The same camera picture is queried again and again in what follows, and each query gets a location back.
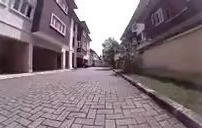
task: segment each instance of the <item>white wall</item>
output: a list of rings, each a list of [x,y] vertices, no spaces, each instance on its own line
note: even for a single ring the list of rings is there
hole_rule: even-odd
[[[0,4],[0,34],[16,39],[29,38],[32,20],[12,11],[12,2],[9,0],[7,6]]]
[[[191,80],[202,79],[202,28],[146,50],[142,58],[146,67],[176,71]]]

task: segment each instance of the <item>upper floor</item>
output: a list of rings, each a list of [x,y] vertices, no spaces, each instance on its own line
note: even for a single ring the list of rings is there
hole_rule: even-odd
[[[78,45],[77,52],[82,52],[83,54],[87,54],[90,50],[90,42],[92,41],[90,36],[90,31],[85,21],[81,21],[80,25],[78,25]]]
[[[141,0],[121,39],[164,40],[202,24],[202,0]]]
[[[39,0],[32,32],[68,46],[74,9],[77,9],[74,0]]]
[[[4,29],[5,24],[10,28],[31,32],[36,5],[37,0],[0,0],[0,30]]]

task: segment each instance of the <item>column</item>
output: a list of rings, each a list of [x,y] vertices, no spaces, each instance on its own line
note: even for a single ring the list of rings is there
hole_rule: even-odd
[[[27,72],[33,72],[33,45],[28,44],[27,46]]]
[[[74,19],[71,18],[71,27],[70,27],[70,42],[69,42],[69,69],[72,69],[72,51],[73,51],[73,47],[72,47],[72,44],[73,44],[73,37],[74,37]]]
[[[75,65],[75,68],[77,68],[77,47],[78,47],[78,25],[75,24],[75,47],[74,47],[74,51],[75,51],[75,57],[74,57],[74,65]]]
[[[62,50],[61,50],[61,53],[62,53],[62,55],[61,55],[61,69],[65,69],[65,49],[64,48],[62,48]]]

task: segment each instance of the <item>window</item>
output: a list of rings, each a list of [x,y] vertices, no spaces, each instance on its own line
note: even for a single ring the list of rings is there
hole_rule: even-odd
[[[68,6],[67,4],[64,2],[64,0],[56,0],[57,4],[61,7],[61,9],[68,14]]]
[[[158,26],[162,22],[164,22],[164,16],[162,9],[158,9],[154,14],[151,16],[152,24]]]
[[[54,28],[56,31],[58,31],[59,33],[61,33],[62,35],[65,36],[65,34],[66,34],[66,25],[55,14],[51,15],[50,26],[52,28]]]
[[[166,10],[166,18],[167,18],[167,19],[170,19],[170,18],[172,18],[172,17],[173,17],[173,15],[172,15],[171,9],[167,9],[167,10]]]
[[[7,6],[8,0],[0,0],[0,4]]]
[[[14,0],[12,9],[18,14],[31,19],[34,7],[27,0]]]

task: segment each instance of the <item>sidewalk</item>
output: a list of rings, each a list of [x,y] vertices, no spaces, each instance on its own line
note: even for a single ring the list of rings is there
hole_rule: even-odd
[[[71,69],[32,72],[32,73],[20,73],[20,74],[3,74],[3,75],[0,75],[0,80],[19,78],[19,77],[25,77],[25,76],[41,75],[41,74],[53,74],[53,73],[65,72],[65,71],[71,71]]]

